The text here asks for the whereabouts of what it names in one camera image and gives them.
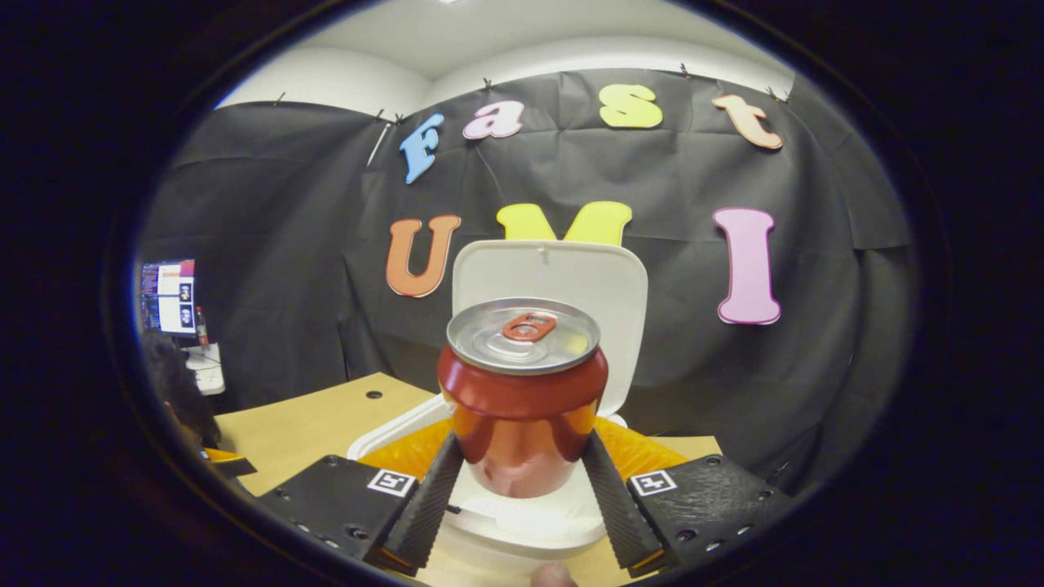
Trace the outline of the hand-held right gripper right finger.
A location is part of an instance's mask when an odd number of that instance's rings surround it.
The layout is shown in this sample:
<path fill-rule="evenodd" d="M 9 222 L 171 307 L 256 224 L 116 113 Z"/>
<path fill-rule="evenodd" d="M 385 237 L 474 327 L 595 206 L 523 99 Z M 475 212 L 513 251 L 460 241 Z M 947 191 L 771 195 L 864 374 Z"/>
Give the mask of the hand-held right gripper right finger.
<path fill-rule="evenodd" d="M 631 577 L 697 568 L 762 540 L 791 497 L 723 454 L 685 461 L 597 419 L 582 457 L 613 553 Z"/>

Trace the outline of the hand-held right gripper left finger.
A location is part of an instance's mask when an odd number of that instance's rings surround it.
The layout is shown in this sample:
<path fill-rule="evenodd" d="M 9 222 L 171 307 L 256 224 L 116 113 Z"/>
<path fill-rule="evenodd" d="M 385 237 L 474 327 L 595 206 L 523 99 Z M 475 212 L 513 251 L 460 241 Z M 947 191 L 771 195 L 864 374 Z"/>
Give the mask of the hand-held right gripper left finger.
<path fill-rule="evenodd" d="M 384 571 L 417 572 L 428 564 L 465 457 L 448 419 L 403 440 L 416 474 L 392 463 L 387 447 L 376 452 L 376 465 L 324 456 L 259 501 L 346 558 Z"/>

